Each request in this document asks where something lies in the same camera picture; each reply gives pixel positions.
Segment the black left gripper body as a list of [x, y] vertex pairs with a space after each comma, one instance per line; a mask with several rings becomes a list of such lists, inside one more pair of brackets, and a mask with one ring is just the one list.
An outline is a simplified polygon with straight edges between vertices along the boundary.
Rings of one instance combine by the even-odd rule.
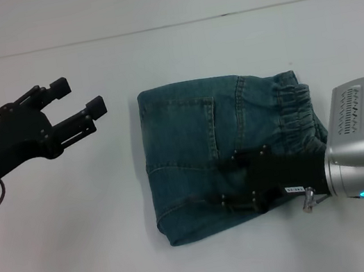
[[0, 179], [27, 160], [50, 160], [63, 151], [43, 112], [11, 103], [0, 109]]

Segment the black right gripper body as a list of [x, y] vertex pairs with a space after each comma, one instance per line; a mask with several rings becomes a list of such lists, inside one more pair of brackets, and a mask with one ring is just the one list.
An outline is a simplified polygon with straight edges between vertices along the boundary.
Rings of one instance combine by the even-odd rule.
[[329, 196], [324, 151], [275, 154], [267, 145], [241, 152], [246, 185], [255, 212], [265, 213], [270, 204], [286, 196]]

